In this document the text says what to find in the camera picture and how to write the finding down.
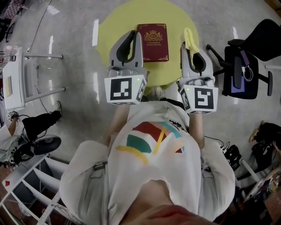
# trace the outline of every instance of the shoe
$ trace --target shoe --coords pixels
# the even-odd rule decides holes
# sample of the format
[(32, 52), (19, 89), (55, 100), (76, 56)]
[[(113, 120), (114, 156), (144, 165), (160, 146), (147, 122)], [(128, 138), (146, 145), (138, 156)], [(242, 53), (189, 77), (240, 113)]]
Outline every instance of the shoe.
[(56, 111), (59, 111), (62, 116), (61, 103), (59, 101), (56, 101), (55, 106), (56, 106)]
[(249, 142), (252, 143), (254, 141), (254, 138), (256, 136), (256, 134), (259, 132), (258, 129), (254, 129), (253, 133), (251, 134), (250, 138), (249, 138)]
[(166, 98), (165, 92), (160, 86), (155, 87), (155, 95), (156, 95), (158, 100), (160, 100), (162, 98)]

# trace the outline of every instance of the chair leg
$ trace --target chair leg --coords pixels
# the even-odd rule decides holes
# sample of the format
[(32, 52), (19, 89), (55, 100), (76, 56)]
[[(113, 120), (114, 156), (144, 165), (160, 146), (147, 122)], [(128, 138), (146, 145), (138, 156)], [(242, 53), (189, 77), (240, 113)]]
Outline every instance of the chair leg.
[(221, 70), (219, 70), (219, 71), (214, 72), (213, 76), (220, 75), (220, 74), (222, 74), (222, 73), (224, 73), (224, 72), (225, 72), (224, 69), (221, 69)]
[(216, 52), (215, 49), (213, 49), (211, 45), (207, 44), (206, 49), (211, 50), (212, 53), (216, 56), (216, 58), (219, 60), (219, 62), (224, 61), (223, 58)]

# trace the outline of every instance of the book cover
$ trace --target book cover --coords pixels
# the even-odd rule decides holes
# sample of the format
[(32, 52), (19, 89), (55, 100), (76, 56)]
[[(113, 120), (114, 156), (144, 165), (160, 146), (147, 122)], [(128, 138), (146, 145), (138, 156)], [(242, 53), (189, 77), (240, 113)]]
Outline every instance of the book cover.
[(166, 62), (169, 60), (166, 24), (138, 24), (142, 37), (144, 62)]

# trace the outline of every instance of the yellow cloth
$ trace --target yellow cloth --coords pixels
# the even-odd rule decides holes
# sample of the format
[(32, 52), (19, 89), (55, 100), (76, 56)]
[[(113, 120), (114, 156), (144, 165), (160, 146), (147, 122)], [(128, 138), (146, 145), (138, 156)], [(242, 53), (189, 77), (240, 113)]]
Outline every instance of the yellow cloth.
[(146, 62), (150, 71), (147, 87), (172, 83), (182, 76), (180, 69), (180, 47), (185, 27), (193, 33), (194, 43), (199, 44), (193, 21), (178, 6), (166, 0), (132, 0), (116, 8), (100, 25), (97, 50), (103, 63), (109, 65), (109, 52), (116, 41), (138, 24), (165, 23), (167, 25), (169, 61)]
[(186, 27), (184, 29), (184, 40), (185, 40), (185, 47), (190, 52), (191, 63), (193, 64), (193, 55), (199, 52), (199, 48), (194, 44), (193, 34), (192, 31)]

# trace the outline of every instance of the gray floor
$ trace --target gray floor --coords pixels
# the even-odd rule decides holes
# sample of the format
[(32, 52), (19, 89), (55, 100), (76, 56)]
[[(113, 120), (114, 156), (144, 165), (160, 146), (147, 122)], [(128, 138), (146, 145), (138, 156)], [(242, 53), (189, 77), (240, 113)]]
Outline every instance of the gray floor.
[[(197, 26), (200, 46), (211, 44), (222, 56), (228, 40), (233, 39), (233, 27), (238, 37), (246, 38), (255, 26), (265, 18), (281, 24), (281, 19), (263, 0), (171, 0), (183, 8)], [(104, 78), (107, 69), (99, 54), (91, 46), (93, 22), (100, 23), (114, 8), (126, 0), (102, 1), (52, 0), (39, 26), (31, 48), (32, 53), (47, 53), (50, 37), (53, 36), (52, 53), (63, 54), (62, 60), (40, 59), (40, 91), (50, 87), (66, 87), (66, 91), (42, 98), (48, 111), (54, 109), (53, 102), (61, 101), (62, 119), (48, 130), (62, 138), (62, 145), (53, 156), (69, 161), (78, 145), (85, 140), (103, 141), (115, 107), (107, 104)], [(29, 10), (24, 10), (17, 20), (14, 33), (5, 48), (31, 46), (38, 24), (50, 0), (34, 1)], [(281, 65), (276, 58), (269, 65)], [(251, 154), (249, 135), (261, 120), (281, 125), (281, 71), (273, 71), (274, 89), (267, 97), (267, 86), (260, 82), (255, 100), (241, 100), (237, 104), (231, 97), (220, 94), (216, 113), (204, 116), (205, 134), (220, 138), (225, 143), (236, 144), (245, 158)], [(218, 85), (222, 90), (223, 75)], [(39, 100), (27, 104), (21, 114), (37, 116), (45, 110)]]

